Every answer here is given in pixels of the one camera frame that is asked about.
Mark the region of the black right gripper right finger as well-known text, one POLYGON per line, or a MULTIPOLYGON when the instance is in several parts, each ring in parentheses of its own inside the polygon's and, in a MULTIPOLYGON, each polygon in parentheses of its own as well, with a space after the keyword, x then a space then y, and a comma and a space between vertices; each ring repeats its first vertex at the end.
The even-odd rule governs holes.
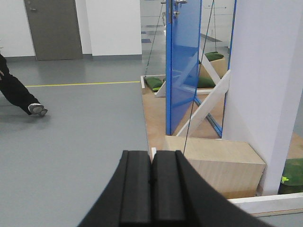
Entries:
POLYGON ((152 162, 155 227, 268 227, 225 199, 181 151, 158 151, 152 162))

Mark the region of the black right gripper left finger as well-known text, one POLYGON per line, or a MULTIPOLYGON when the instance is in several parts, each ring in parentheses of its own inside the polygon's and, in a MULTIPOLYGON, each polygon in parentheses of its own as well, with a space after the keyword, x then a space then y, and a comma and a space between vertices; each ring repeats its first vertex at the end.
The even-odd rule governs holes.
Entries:
POLYGON ((147 151, 123 151, 112 178, 79 226, 150 227, 150 168, 147 151))

